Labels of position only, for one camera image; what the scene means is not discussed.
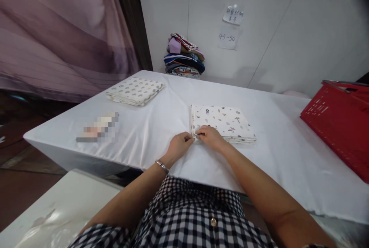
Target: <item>pink curtain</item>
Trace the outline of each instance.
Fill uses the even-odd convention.
[[[0,88],[81,102],[139,70],[118,0],[0,0]]]

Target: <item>gingham shirt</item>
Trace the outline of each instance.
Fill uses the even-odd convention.
[[[277,247],[246,220],[238,194],[169,176],[145,210],[136,234],[98,224],[69,248],[131,246]]]

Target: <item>silver bracelet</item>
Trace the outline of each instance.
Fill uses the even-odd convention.
[[[165,166],[165,164],[163,164],[161,161],[159,160],[156,160],[155,161],[158,165],[160,165],[164,170],[165,170],[165,173],[168,174],[169,173],[169,169],[167,169],[167,167]]]

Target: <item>red plastic basket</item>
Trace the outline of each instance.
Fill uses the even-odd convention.
[[[323,80],[301,119],[369,184],[369,85]]]

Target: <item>paper note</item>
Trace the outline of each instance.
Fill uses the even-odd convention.
[[[241,11],[235,4],[233,6],[226,6],[224,9],[223,20],[235,25],[240,25],[243,19],[243,10]]]
[[[218,36],[218,47],[237,50],[238,35],[239,28],[235,28],[229,24],[223,24]]]

